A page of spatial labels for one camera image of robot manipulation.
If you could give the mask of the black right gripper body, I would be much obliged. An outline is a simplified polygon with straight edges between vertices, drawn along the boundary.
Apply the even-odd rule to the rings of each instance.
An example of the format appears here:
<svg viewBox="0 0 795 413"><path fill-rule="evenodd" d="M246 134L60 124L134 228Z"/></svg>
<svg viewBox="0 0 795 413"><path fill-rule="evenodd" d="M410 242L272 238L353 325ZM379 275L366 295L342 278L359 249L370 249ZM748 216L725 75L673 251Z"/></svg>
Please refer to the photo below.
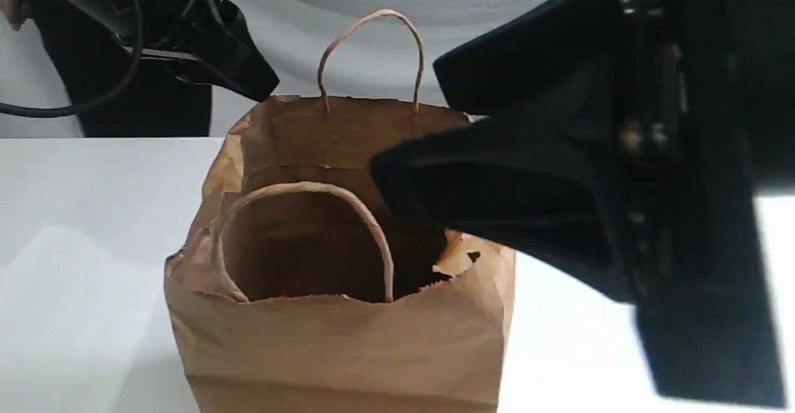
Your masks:
<svg viewBox="0 0 795 413"><path fill-rule="evenodd" d="M616 0L630 288L658 395L784 409L758 215L793 190L793 0Z"/></svg>

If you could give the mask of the person's right hand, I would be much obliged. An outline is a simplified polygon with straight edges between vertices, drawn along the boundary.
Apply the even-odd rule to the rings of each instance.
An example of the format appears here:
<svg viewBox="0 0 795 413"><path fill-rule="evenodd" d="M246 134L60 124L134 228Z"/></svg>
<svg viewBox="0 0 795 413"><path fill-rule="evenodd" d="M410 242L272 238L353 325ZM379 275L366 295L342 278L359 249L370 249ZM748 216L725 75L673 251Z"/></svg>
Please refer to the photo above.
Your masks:
<svg viewBox="0 0 795 413"><path fill-rule="evenodd" d="M15 32L31 19L31 8L27 0L1 0L1 11Z"/></svg>

